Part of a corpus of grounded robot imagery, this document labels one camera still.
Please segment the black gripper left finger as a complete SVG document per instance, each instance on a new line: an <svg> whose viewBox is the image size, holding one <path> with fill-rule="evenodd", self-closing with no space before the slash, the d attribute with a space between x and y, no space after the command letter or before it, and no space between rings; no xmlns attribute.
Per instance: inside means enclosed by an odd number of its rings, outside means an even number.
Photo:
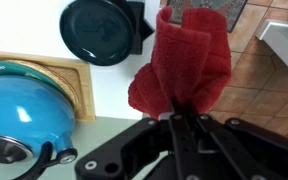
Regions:
<svg viewBox="0 0 288 180"><path fill-rule="evenodd" d="M198 154L194 129L189 126L187 111L175 99L171 99L169 127L178 180L203 180L205 173Z"/></svg>

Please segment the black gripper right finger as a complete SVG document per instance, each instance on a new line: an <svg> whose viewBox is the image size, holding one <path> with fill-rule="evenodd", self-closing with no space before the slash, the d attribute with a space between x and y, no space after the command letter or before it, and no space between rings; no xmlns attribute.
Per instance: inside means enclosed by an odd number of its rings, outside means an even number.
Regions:
<svg viewBox="0 0 288 180"><path fill-rule="evenodd" d="M210 116L189 108L187 122L187 178L282 180L258 164L235 136Z"/></svg>

